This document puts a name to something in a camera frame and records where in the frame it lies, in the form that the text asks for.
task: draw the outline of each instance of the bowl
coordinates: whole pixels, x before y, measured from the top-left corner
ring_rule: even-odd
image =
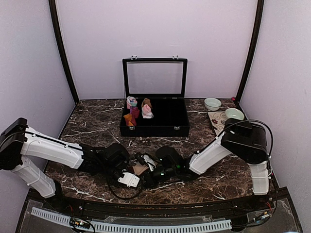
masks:
[[[204,105],[209,111],[217,111],[222,103],[216,98],[206,98],[204,100]]]
[[[245,117],[243,112],[241,112],[239,109],[236,108],[228,108],[225,111],[225,116],[227,117],[227,119],[234,118],[237,120],[244,120]]]

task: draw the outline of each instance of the patterned mat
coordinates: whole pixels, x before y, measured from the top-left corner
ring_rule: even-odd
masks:
[[[225,127],[225,112],[224,111],[216,111],[216,112],[208,112],[208,117],[210,122],[212,123],[213,129],[218,136],[218,134],[224,129]]]

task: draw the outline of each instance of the black pole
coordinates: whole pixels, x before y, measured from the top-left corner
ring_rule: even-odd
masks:
[[[60,27],[59,27],[55,0],[49,0],[49,4],[50,4],[51,18],[52,18],[52,23],[53,23],[53,28],[54,28],[55,38],[56,38],[56,42],[58,46],[59,55],[62,60],[64,72],[67,78],[67,82],[68,82],[73,100],[77,104],[79,102],[79,97],[78,97],[77,90],[74,86],[74,82],[73,82],[72,75],[71,75],[69,65],[68,65],[67,56],[65,53],[64,43],[63,43],[63,39],[62,39]]]
[[[241,101],[243,91],[246,86],[247,78],[249,75],[249,71],[251,69],[251,65],[253,62],[254,54],[255,54],[255,49],[256,49],[256,44],[258,40],[258,35],[259,35],[259,29],[260,29],[260,23],[261,23],[261,17],[262,17],[262,12],[263,12],[263,4],[264,0],[258,0],[257,3],[257,10],[256,10],[256,16],[255,16],[255,23],[254,23],[254,28],[253,28],[253,34],[252,34],[252,39],[251,43],[249,46],[248,50],[248,55],[246,58],[246,63],[243,71],[243,75],[241,78],[240,86],[237,92],[237,95],[235,97],[235,102],[238,104]]]

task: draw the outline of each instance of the brown marble tabletop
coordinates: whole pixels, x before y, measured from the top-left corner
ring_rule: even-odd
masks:
[[[186,99],[190,121],[189,137],[121,137],[119,123],[124,101],[81,101],[70,117],[61,139],[94,147],[107,147],[118,142],[132,156],[137,152],[154,154],[162,146],[171,146],[182,156],[188,157],[206,146],[216,135],[208,119],[204,100]],[[229,107],[235,107],[232,100],[222,100],[219,111]],[[248,165],[235,155],[227,156],[195,181],[160,183],[158,187],[143,190],[139,197],[126,201],[111,194],[105,178],[100,174],[90,176],[54,162],[49,162],[46,174],[61,183],[65,196],[114,203],[186,204],[227,200],[252,194]]]

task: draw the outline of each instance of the open box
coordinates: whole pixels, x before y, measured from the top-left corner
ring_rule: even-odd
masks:
[[[185,104],[187,74],[185,58],[123,59],[126,96],[135,97],[140,110],[137,126],[127,126],[124,115],[129,114],[126,100],[121,116],[120,132],[130,137],[186,137],[190,125]],[[141,104],[149,98],[152,119],[141,114]]]

